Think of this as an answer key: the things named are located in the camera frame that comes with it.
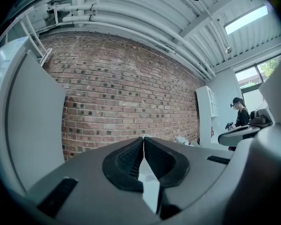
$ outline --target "skylight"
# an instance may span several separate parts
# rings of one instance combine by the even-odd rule
[[[241,27],[255,21],[256,19],[259,19],[265,15],[268,14],[268,10],[266,5],[263,5],[262,7],[259,7],[245,15],[242,15],[241,17],[237,18],[236,20],[226,24],[225,30],[227,34],[230,34],[237,29],[240,29]]]

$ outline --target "woman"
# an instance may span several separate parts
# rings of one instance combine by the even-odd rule
[[[241,98],[236,97],[233,99],[232,103],[233,103],[233,106],[235,107],[235,109],[238,110],[235,126],[239,127],[239,126],[247,125],[250,120],[250,115],[249,115],[247,108],[245,107],[244,101]]]

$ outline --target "brick wall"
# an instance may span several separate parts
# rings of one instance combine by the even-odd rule
[[[175,60],[107,34],[58,33],[41,40],[53,48],[44,69],[67,89],[65,159],[143,134],[198,139],[195,90],[204,82]]]

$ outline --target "corrugated metal ceiling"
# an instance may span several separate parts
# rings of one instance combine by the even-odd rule
[[[72,1],[52,0],[52,4],[54,2],[59,4],[72,3]],[[221,65],[275,38],[281,37],[280,22],[276,19],[273,9],[266,0],[84,0],[85,4],[96,2],[99,6],[126,7],[130,11],[145,15],[166,25],[175,33],[185,38],[194,50],[190,51],[184,45],[178,43],[172,36],[147,22],[126,15],[97,11],[100,15],[122,17],[131,22],[142,24],[144,28],[162,34],[169,41],[179,44],[198,62],[201,61],[195,54],[200,53],[211,67]],[[229,35],[226,34],[225,24],[262,4],[268,5],[268,15],[251,22]],[[84,15],[92,13],[92,11],[84,11]],[[204,18],[203,15],[207,15],[207,20],[203,20],[206,22],[198,22],[195,28],[191,28],[192,24],[197,23],[198,19]],[[92,25],[88,24],[85,27],[91,28]],[[184,36],[185,31],[190,28],[191,32],[188,34],[191,34],[191,36]],[[225,53],[226,47],[232,48],[230,54]]]

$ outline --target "black shirt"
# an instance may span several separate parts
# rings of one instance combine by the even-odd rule
[[[249,112],[246,108],[243,108],[242,111],[238,111],[237,120],[235,126],[244,126],[249,123],[250,116]]]

